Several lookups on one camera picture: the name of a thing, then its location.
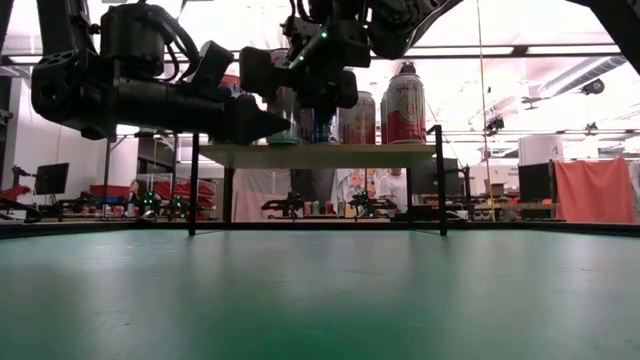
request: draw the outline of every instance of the ceiling duct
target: ceiling duct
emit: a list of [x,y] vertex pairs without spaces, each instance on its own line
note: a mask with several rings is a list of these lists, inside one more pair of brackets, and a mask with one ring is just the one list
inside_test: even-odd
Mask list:
[[627,59],[624,56],[586,59],[542,85],[539,90],[540,97],[548,99],[562,95],[626,63]]

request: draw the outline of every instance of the table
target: table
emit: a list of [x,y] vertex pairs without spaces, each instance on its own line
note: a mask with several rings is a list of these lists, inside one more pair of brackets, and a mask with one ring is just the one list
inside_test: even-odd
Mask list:
[[534,231],[5,240],[0,358],[631,359],[638,259]]

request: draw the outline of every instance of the ceiling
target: ceiling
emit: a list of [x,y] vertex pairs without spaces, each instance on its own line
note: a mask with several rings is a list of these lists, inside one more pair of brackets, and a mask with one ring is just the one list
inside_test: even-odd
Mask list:
[[[480,44],[601,44],[612,43],[595,16],[587,9],[564,0],[466,0],[439,19],[418,42],[418,47]],[[180,0],[149,0],[177,14]],[[108,4],[89,0],[92,14],[104,13]],[[190,2],[180,23],[200,45],[213,39],[230,50],[244,46],[280,48],[286,46],[279,24],[289,14],[288,0],[215,0]],[[38,53],[39,29],[35,0],[15,2],[4,54]],[[94,22],[98,16],[92,15]],[[634,100],[640,95],[640,77],[629,65],[604,73],[600,78],[606,91],[598,96],[584,96],[569,91],[535,104],[525,111],[521,103],[536,86],[556,78],[581,64],[580,57],[485,59],[429,59],[414,64],[425,84],[428,119],[444,124],[445,131],[482,130],[483,109],[494,106],[505,117],[507,129],[560,130],[582,129],[597,121],[600,129],[638,128]],[[377,99],[395,74],[399,62],[377,60],[368,69],[354,69],[358,87]],[[229,72],[237,73],[237,64]],[[481,136],[454,136],[458,151],[478,157]],[[517,147],[519,136],[503,136],[499,145]],[[601,145],[613,146],[617,139],[601,138]]]

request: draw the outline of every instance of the red cloth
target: red cloth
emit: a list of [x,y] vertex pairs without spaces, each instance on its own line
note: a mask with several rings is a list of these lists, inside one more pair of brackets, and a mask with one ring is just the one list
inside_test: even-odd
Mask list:
[[635,223],[627,163],[613,161],[554,162],[559,209],[569,222]]

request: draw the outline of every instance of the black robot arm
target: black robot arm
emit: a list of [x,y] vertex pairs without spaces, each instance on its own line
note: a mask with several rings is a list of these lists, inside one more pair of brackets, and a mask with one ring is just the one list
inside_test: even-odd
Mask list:
[[[44,118],[84,137],[115,135],[117,124],[206,133],[248,144],[287,129],[289,123],[260,111],[252,95],[232,96],[218,85],[233,54],[213,41],[200,51],[164,9],[112,6],[91,24],[85,0],[38,0],[44,56],[32,74],[32,103]],[[98,54],[91,35],[101,33]],[[188,59],[178,82],[158,79],[165,47]]]

